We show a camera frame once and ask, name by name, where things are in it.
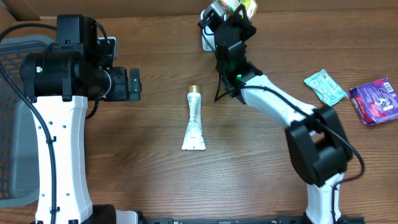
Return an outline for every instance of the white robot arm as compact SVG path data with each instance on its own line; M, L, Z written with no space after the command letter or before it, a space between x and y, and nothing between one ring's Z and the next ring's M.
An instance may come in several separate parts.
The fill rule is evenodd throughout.
M57 27L21 24L57 30L57 41L44 53L27 55L20 74L24 93L0 72L32 110L39 147L40 195L37 224L138 223L136 212L116 211L112 205L93 205L85 172L84 126L88 101L141 99L139 70L113 67L116 38L101 24L82 15L57 17ZM97 37L99 28L104 37Z
M247 18L243 5L227 19L225 16L217 2L202 12L198 25L202 30L203 49L208 51L205 46L212 46L217 59L216 69L231 97L262 111L285 130L292 165L307 183L308 207L304 222L336 223L335 220L341 217L339 183L353 152L326 131L319 142L314 143L311 136L324 131L321 126L328 126L346 140L337 114L333 108L318 110L296 100L247 62L244 42L256 33L256 28Z
M248 86L265 86L272 90L277 91L281 95L283 95L286 99L288 99L291 103L298 106L302 111L307 114L313 114L313 110L316 108L313 105L308 105L299 100L296 100L292 96L288 95L280 88L276 87L266 75L258 75L254 78L250 79L246 82ZM265 115L270 117L275 123L279 125L280 128L286 129L290 127L290 125L294 121L303 121L306 117L302 114L295 111L291 106L289 106L286 102L281 100L275 94L264 91L260 89L250 89L244 88L241 90L241 94L244 102L248 106L252 106L260 111L262 111ZM306 214L311 223L314 224L327 224L333 223L332 214L331 214L331 191L332 186L343 180L344 173L335 174L333 177L330 177L326 180L325 184L321 187L316 186L315 184L307 184L307 193L308 193L308 207L306 209ZM338 198L339 191L335 190L336 200L335 203L335 217L339 219L341 216L341 212L338 208Z

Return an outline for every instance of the wooden table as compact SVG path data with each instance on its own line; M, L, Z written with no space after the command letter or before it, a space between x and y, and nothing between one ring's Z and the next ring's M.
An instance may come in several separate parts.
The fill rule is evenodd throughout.
M283 130L267 116L223 98L213 103L215 56L201 49L198 16L99 19L120 43L115 66L141 70L142 100L99 104L86 123L87 183L95 204L147 217L259 218L301 215L305 183ZM344 90L389 77L398 88L398 9L259 13L247 56L281 89L322 106L303 80L326 69ZM52 30L24 29L55 38ZM187 88L203 90L207 150L181 150ZM398 222L397 121L360 122L348 99L335 106L366 162L364 177L342 186L341 211L368 223ZM347 177L359 172L349 163ZM29 223L37 204L0 210L1 223Z

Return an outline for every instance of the purple snack package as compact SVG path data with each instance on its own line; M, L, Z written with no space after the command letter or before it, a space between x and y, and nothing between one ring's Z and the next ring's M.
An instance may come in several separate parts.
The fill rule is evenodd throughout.
M398 118L397 92L388 78L351 89L349 98L364 124Z

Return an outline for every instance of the white tube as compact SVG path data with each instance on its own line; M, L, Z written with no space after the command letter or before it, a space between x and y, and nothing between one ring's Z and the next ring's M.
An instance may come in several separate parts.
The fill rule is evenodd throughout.
M205 150L205 140L201 128L201 94L199 86L189 86L189 122L185 132L182 150Z

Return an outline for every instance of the snack package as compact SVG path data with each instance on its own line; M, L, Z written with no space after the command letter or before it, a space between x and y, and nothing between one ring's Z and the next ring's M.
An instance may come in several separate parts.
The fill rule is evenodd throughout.
M229 12L234 12L240 4L243 4L246 7L249 19L257 12L257 3L255 0L218 0L218 2Z
M338 103L347 93L329 76L325 69L304 80L319 99L329 106Z
M349 98L364 124L398 118L397 92L388 78L351 89Z

